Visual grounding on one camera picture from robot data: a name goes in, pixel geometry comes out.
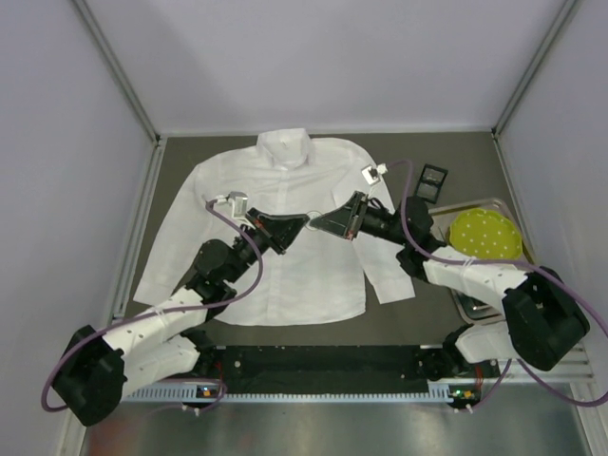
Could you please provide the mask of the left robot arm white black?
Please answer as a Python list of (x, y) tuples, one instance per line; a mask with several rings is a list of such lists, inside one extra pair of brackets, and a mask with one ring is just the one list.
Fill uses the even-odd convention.
[(89, 428), (136, 390), (191, 371), (202, 355), (193, 328), (250, 295), (262, 279), (264, 254), (285, 254), (309, 220), (251, 209), (243, 224), (230, 221), (234, 241), (203, 242), (192, 277), (163, 302), (102, 330), (77, 330), (44, 391), (54, 391), (64, 409)]

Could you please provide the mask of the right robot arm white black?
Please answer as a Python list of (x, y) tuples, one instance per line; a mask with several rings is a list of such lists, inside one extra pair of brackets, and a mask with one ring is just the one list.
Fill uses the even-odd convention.
[(552, 370), (583, 337), (590, 323), (560, 277), (547, 268), (466, 256), (432, 232), (432, 217), (418, 197), (390, 212), (361, 192), (315, 218), (312, 227), (339, 238), (360, 234), (399, 246), (396, 259), (411, 277), (479, 300), (501, 315), (492, 324), (469, 325), (448, 336), (469, 364), (517, 359), (539, 371)]

